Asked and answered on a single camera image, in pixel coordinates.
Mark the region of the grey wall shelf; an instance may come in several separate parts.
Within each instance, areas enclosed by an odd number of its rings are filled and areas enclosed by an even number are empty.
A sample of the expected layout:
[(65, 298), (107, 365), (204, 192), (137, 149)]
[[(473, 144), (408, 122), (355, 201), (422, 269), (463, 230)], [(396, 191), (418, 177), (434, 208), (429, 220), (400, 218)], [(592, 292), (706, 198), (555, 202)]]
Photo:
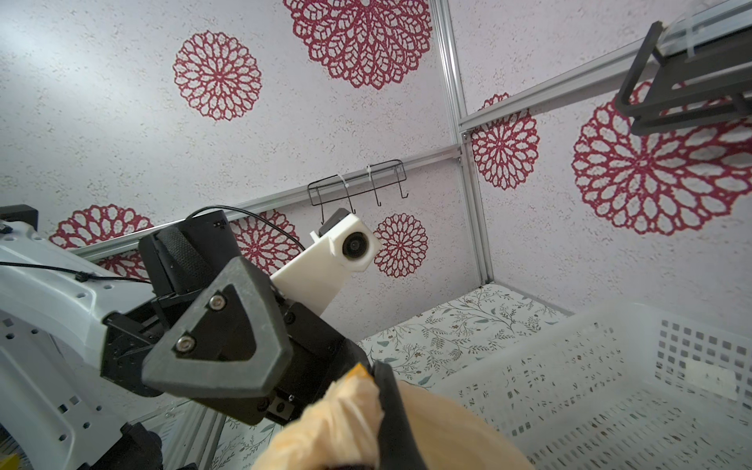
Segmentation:
[(644, 136), (751, 116), (751, 23), (693, 52), (659, 48), (663, 23), (650, 26), (615, 101)]

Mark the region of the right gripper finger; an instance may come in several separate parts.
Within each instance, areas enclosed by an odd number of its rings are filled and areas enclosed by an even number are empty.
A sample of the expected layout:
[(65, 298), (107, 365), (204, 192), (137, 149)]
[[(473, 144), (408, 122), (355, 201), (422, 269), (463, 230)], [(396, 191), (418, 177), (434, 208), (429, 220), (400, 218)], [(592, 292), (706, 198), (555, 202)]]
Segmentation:
[(378, 469), (426, 470), (393, 368), (385, 362), (373, 362), (371, 372), (379, 388), (379, 403), (384, 411), (377, 438), (380, 452)]

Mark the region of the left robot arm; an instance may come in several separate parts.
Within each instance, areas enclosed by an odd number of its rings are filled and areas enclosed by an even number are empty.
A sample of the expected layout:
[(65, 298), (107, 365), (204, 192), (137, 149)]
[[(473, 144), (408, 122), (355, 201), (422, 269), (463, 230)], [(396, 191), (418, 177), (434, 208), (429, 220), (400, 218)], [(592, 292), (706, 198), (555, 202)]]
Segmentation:
[(94, 399), (63, 348), (129, 393), (188, 399), (252, 426), (293, 421), (366, 363), (322, 317), (381, 248), (349, 211), (269, 274), (242, 255), (223, 209), (201, 209), (141, 239), (147, 281), (115, 276), (23, 221), (1, 226), (1, 423), (35, 469), (166, 465), (159, 435)]

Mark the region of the white perforated plastic basket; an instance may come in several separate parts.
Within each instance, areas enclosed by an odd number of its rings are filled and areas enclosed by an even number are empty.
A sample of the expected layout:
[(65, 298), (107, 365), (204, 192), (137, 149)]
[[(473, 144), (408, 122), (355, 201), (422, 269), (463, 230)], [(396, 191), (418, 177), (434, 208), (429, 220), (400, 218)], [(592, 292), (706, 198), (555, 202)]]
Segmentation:
[(539, 469), (747, 469), (751, 341), (637, 303), (573, 315), (437, 383)]

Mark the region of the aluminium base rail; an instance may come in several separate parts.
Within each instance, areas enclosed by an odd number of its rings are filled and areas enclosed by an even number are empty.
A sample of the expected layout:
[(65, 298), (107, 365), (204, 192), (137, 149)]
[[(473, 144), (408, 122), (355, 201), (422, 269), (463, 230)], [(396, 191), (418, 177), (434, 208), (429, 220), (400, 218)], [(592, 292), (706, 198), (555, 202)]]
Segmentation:
[(193, 401), (177, 401), (140, 418), (162, 440), (164, 469), (210, 469), (226, 416)]

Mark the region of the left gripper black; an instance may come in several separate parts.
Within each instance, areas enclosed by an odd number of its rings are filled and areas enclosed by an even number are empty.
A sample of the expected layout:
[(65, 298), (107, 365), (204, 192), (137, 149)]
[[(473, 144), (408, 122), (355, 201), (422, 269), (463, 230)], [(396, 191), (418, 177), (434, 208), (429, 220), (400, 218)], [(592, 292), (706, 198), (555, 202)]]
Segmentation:
[(370, 368), (360, 346), (304, 305), (277, 303), (269, 276), (237, 257), (147, 354), (141, 378), (251, 426), (286, 425), (359, 364)]

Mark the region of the beige plastic bag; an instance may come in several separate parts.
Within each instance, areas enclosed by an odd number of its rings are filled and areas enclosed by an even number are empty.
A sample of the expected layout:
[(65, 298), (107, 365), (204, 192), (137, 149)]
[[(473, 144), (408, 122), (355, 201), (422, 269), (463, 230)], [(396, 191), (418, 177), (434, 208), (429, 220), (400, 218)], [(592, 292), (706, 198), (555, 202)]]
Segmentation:
[[(531, 468), (521, 450), (462, 405), (405, 381), (397, 382), (427, 469)], [(372, 372), (357, 365), (280, 431), (253, 466), (378, 469), (377, 438), (383, 417)]]

